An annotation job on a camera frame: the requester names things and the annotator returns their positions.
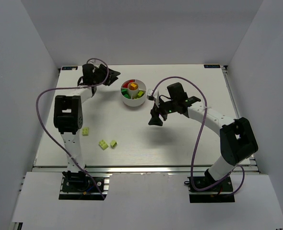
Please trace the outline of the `green long lego brick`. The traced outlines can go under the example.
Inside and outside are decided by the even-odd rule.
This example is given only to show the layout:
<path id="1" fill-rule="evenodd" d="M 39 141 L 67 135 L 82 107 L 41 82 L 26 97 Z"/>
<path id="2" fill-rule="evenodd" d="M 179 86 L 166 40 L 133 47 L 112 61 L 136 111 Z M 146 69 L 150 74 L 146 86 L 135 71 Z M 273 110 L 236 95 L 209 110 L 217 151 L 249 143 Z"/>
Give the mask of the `green long lego brick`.
<path id="1" fill-rule="evenodd" d="M 128 99 L 131 98 L 131 96 L 130 96 L 129 93 L 128 93 L 128 89 L 127 89 L 127 88 L 121 89 L 121 94 L 122 94 L 125 98 L 128 98 Z"/>

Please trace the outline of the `orange lego brick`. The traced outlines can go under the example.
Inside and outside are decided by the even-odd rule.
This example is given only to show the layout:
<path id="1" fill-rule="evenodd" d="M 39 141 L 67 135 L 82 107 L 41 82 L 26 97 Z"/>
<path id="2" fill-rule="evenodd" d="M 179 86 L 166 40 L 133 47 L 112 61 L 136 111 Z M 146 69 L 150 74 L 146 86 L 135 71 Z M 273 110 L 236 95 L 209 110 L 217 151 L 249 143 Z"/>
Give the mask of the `orange lego brick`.
<path id="1" fill-rule="evenodd" d="M 131 90 L 131 91 L 135 91 L 139 88 L 138 84 L 136 84 L 135 82 L 131 82 L 129 85 L 128 85 L 128 89 Z"/>

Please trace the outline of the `light green sloped lego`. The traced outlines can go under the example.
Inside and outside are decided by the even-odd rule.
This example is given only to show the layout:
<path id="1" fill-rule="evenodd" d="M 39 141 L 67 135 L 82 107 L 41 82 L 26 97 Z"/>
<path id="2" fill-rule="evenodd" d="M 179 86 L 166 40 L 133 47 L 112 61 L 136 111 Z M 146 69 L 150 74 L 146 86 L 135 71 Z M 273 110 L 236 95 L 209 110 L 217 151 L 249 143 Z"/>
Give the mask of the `light green sloped lego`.
<path id="1" fill-rule="evenodd" d="M 117 145 L 117 142 L 115 141 L 115 140 L 112 140 L 111 142 L 110 142 L 110 146 L 111 146 L 111 148 L 115 148 L 116 147 L 116 145 Z"/>

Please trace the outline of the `pale green lego brick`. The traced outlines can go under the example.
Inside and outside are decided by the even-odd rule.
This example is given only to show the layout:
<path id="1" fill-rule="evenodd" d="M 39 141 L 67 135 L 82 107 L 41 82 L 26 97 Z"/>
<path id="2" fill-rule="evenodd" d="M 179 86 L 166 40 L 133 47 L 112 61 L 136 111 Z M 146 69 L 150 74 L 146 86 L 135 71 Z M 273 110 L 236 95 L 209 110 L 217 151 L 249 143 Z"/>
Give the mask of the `pale green lego brick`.
<path id="1" fill-rule="evenodd" d="M 89 135 L 89 127 L 82 128 L 82 136 L 88 136 Z"/>

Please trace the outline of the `light green lego brick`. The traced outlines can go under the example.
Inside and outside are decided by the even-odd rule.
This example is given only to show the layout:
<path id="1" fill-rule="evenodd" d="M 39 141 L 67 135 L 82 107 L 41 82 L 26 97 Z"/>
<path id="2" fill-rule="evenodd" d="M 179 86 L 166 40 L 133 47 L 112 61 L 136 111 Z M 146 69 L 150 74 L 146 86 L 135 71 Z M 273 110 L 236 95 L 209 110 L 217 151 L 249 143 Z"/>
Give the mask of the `light green lego brick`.
<path id="1" fill-rule="evenodd" d="M 106 150 L 108 148 L 108 144 L 103 139 L 99 141 L 98 145 L 102 150 Z"/>

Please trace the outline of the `red lego brick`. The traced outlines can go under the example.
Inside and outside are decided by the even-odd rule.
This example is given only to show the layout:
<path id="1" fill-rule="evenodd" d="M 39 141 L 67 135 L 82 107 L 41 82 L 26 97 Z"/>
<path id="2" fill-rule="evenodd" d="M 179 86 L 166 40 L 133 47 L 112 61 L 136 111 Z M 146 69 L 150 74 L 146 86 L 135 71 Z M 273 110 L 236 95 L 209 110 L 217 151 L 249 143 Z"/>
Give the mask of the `red lego brick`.
<path id="1" fill-rule="evenodd" d="M 127 88 L 127 87 L 128 87 L 128 84 L 129 84 L 129 83 L 126 82 L 126 83 L 124 83 L 124 84 L 122 85 L 122 87 L 123 87 L 123 88 Z"/>

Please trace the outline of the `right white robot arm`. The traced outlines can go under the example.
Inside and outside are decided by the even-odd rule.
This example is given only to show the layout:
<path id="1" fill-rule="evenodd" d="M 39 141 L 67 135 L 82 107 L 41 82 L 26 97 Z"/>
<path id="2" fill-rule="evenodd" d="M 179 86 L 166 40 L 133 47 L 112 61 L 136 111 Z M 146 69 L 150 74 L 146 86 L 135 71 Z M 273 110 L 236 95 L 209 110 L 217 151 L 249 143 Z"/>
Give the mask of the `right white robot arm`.
<path id="1" fill-rule="evenodd" d="M 252 127 L 246 118 L 227 117 L 206 106 L 198 97 L 188 97 L 179 82 L 169 85 L 167 90 L 167 101 L 153 90 L 148 90 L 147 99 L 154 102 L 148 124 L 162 126 L 169 114 L 178 113 L 200 122 L 201 128 L 207 127 L 218 135 L 221 155 L 204 174 L 208 186 L 217 185 L 238 164 L 258 151 Z"/>

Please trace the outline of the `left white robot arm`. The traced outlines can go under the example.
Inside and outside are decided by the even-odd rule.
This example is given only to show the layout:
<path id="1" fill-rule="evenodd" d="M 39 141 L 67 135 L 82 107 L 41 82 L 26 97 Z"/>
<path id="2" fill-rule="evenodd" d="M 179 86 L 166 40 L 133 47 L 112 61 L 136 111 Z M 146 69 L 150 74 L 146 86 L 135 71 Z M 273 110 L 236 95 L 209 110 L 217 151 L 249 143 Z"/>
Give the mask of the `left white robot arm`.
<path id="1" fill-rule="evenodd" d="M 80 130 L 83 126 L 82 104 L 92 98 L 97 86 L 110 86 L 120 75 L 120 72 L 107 68 L 105 65 L 82 65 L 82 76 L 77 81 L 77 88 L 67 95 L 57 95 L 54 103 L 54 127 L 59 131 L 67 154 L 67 172 L 82 172 L 86 164 L 83 160 Z"/>

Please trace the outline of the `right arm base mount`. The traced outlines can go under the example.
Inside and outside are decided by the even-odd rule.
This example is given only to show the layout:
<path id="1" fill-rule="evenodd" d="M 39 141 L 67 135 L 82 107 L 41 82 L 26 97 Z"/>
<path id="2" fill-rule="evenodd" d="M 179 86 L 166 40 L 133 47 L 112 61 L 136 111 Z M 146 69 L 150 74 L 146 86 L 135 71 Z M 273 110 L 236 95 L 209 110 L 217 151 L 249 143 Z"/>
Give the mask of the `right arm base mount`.
<path id="1" fill-rule="evenodd" d="M 188 187 L 189 201 L 192 204 L 235 202 L 235 197 L 231 194 L 233 193 L 233 185 L 230 177 L 226 178 L 220 184 L 201 192 L 193 188 L 190 177 L 187 178 L 184 185 Z"/>

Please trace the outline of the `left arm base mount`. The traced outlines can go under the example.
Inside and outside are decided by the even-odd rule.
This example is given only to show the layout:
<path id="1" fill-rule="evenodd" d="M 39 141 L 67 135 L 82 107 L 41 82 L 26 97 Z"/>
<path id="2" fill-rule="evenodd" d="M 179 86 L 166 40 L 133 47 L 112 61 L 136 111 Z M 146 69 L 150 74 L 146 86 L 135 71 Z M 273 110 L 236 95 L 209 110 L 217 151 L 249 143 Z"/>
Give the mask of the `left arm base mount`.
<path id="1" fill-rule="evenodd" d="M 62 172 L 59 200 L 103 201 L 107 195 L 107 178 L 93 177 L 83 172 Z"/>

